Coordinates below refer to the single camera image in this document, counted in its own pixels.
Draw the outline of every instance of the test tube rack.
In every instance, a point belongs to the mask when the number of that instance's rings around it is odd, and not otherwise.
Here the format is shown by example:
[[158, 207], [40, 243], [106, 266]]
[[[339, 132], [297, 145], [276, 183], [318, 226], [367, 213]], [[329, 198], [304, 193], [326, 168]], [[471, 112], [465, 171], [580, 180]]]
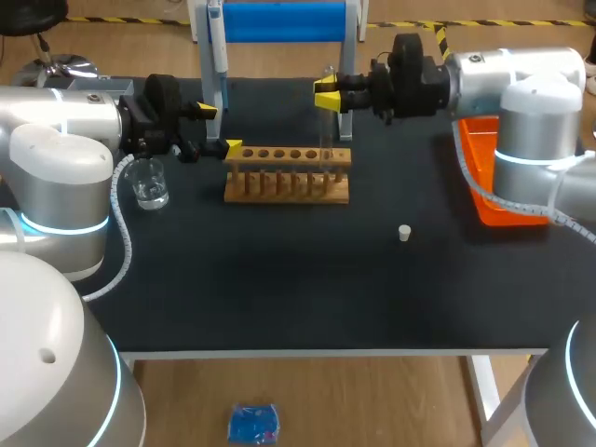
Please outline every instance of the test tube rack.
[[235, 141], [223, 161], [231, 169], [223, 198], [239, 203], [346, 204], [351, 160], [350, 150], [344, 148], [321, 152], [314, 147], [243, 147]]

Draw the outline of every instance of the glass test tube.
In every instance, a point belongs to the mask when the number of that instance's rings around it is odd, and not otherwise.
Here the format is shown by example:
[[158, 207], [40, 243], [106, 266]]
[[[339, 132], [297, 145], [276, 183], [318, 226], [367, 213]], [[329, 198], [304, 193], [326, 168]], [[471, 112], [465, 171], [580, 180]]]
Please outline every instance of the glass test tube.
[[[322, 78], [335, 75], [332, 66], [325, 67]], [[318, 109], [319, 113], [319, 146], [320, 165], [324, 168], [329, 165], [333, 156], [333, 140], [335, 138], [335, 112], [333, 110]]]

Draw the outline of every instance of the blue roller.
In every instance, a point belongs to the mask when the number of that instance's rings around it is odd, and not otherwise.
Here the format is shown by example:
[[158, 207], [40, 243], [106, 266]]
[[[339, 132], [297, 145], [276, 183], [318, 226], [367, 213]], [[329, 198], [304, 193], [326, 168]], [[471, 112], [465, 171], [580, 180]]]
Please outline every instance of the blue roller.
[[224, 3], [229, 43], [343, 42], [345, 2]]

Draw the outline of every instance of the black table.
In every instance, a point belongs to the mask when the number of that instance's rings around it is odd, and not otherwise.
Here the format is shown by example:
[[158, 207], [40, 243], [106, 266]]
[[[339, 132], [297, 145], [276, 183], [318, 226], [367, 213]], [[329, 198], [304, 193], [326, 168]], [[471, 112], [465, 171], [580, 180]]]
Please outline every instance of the black table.
[[[197, 81], [182, 88], [200, 96]], [[311, 80], [234, 80], [229, 101], [226, 138], [318, 145]], [[226, 168], [214, 159], [165, 157], [170, 199], [159, 211], [140, 210], [123, 181], [132, 266], [91, 304], [117, 348], [540, 349], [596, 309], [586, 240], [480, 223], [446, 114], [386, 127], [355, 113], [350, 147], [348, 206], [224, 204]], [[406, 243], [401, 224], [413, 229]], [[121, 259], [111, 223], [101, 270], [77, 288], [107, 283]]]

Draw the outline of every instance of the small white cap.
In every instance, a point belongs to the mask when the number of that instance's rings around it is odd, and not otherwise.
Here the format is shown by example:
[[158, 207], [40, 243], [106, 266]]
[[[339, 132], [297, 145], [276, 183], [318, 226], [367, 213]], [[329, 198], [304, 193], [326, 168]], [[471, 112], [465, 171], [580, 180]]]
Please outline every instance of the small white cap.
[[406, 240], [408, 240], [408, 237], [410, 237], [410, 234], [412, 232], [412, 228], [410, 228], [409, 225], [400, 225], [400, 228], [398, 228], [398, 230], [400, 231], [400, 241], [405, 242]]

